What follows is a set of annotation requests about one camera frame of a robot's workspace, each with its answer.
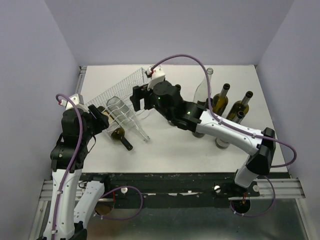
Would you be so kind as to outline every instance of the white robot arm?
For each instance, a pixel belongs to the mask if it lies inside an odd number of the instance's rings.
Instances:
[[[82,173],[85,157],[88,154],[88,142],[96,134],[109,126],[108,118],[101,114],[93,105],[88,108],[84,106],[83,98],[79,94],[69,97],[80,112],[83,123],[82,141],[77,157],[71,169],[66,175],[67,166],[75,151],[76,142],[79,137],[78,117],[70,102],[61,100],[59,104],[65,107],[62,117],[62,134],[52,150],[52,199],[48,222],[41,240],[85,240],[87,239],[87,225],[99,198],[105,192],[103,182],[89,181],[86,189],[75,207],[76,190]]]
[[[253,136],[235,131],[214,119],[210,111],[203,106],[184,101],[180,89],[165,80],[161,67],[155,67],[153,71],[149,68],[146,74],[151,78],[150,83],[135,86],[130,97],[135,111],[140,110],[140,100],[144,99],[144,109],[156,109],[178,128],[217,137],[248,153],[248,159],[234,177],[235,185],[244,190],[258,175],[269,174],[276,145],[272,141],[254,136],[274,138],[274,130],[268,127],[264,131],[252,129],[220,117],[221,121]]]

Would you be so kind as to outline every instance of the white table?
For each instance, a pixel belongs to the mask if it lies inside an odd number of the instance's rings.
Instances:
[[[88,66],[80,93],[88,102],[103,93],[139,68],[148,65],[106,65]],[[247,91],[253,92],[249,102],[250,110],[242,125],[250,128],[274,129],[268,107],[253,65],[207,65],[214,70],[212,95],[220,92],[223,84],[229,83],[227,94],[229,104],[223,114],[228,114],[235,101],[241,100]],[[204,78],[198,65],[162,65],[166,80],[172,85],[181,85],[184,100],[192,101],[196,87]],[[150,136],[145,143],[132,132],[126,138],[133,145],[127,151],[120,143],[112,142],[104,134],[97,135],[96,145],[84,162],[84,173],[189,173],[189,172],[234,172],[247,159],[248,155],[231,145],[219,149],[215,138],[206,135],[195,138],[190,131],[170,126],[154,109],[141,125]],[[280,146],[277,144],[273,165],[284,163]],[[287,172],[286,167],[272,168],[272,172]]]

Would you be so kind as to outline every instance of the lavender wall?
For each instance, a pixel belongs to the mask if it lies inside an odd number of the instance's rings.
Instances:
[[[27,240],[78,64],[43,0],[1,1],[0,239]]]
[[[257,64],[293,2],[45,1],[81,65],[155,63],[179,53],[206,64]]]
[[[320,1],[296,0],[264,53],[258,68],[279,139],[296,147],[290,167],[299,177],[320,236]],[[288,161],[292,154],[283,148]]]

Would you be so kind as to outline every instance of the standing bottle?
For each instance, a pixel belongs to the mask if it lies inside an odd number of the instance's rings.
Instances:
[[[211,67],[209,67],[206,69],[206,73],[208,74],[209,81],[211,82],[211,78],[212,78],[212,74],[214,73],[214,70]],[[208,99],[208,83],[207,83],[206,77],[204,77],[204,79],[202,80],[202,82],[194,92],[193,102],[204,106],[207,99]]]
[[[225,83],[221,92],[213,97],[212,111],[218,116],[221,116],[224,113],[226,106],[228,105],[229,100],[227,97],[227,93],[229,89],[230,84]]]
[[[120,125],[118,127],[116,127],[116,125],[118,125],[118,123],[115,121],[115,119],[111,116],[111,114],[103,107],[103,106],[99,106],[97,108],[102,114],[108,116],[108,118],[111,118],[112,120],[109,122],[110,126],[109,128],[116,128],[115,130],[113,130],[112,132],[108,132],[108,134],[110,135],[110,137],[115,140],[115,141],[120,141],[125,148],[128,151],[131,151],[134,147],[130,144],[130,142],[125,138],[125,130],[123,129],[123,127],[121,127]]]
[[[252,98],[253,95],[254,95],[254,93],[252,91],[247,91],[244,98],[242,99],[242,101],[239,100],[233,104],[230,112],[226,116],[226,119],[232,121],[239,111],[242,111],[242,112],[244,112],[244,115],[247,115],[247,113],[249,112],[248,102]]]
[[[232,120],[232,122],[235,122],[237,124],[240,124],[241,121],[244,119],[245,117],[245,113],[243,111],[239,111],[234,119]],[[226,149],[227,147],[229,147],[230,143],[229,142],[226,142],[226,141],[223,141],[221,140],[220,138],[216,138],[215,139],[215,145],[220,148],[220,149]]]

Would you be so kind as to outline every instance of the wire rack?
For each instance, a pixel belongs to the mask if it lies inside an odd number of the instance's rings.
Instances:
[[[140,126],[139,120],[146,118],[145,114],[142,114],[145,110],[144,103],[141,102],[141,110],[139,112],[135,112],[133,109],[132,102],[130,101],[129,97],[132,95],[132,88],[134,86],[141,86],[149,83],[149,79],[145,75],[145,70],[143,68],[138,69],[131,75],[127,76],[125,79],[114,85],[113,87],[109,88],[105,92],[101,93],[100,95],[96,96],[92,100],[88,101],[85,105],[88,107],[89,105],[95,105],[96,107],[103,106],[107,109],[107,101],[113,97],[118,97],[123,103],[128,106],[129,111],[132,112],[132,116],[129,118],[130,121],[133,121],[134,124],[125,124],[125,120],[119,121],[118,117],[115,117],[114,120],[109,123],[110,127],[106,130],[108,133],[113,132],[115,129],[119,127],[119,125],[124,128],[125,131],[130,130],[132,127],[136,127],[137,130],[140,132],[144,140],[147,142],[150,138],[148,135],[141,133],[140,129],[143,131],[142,127]]]

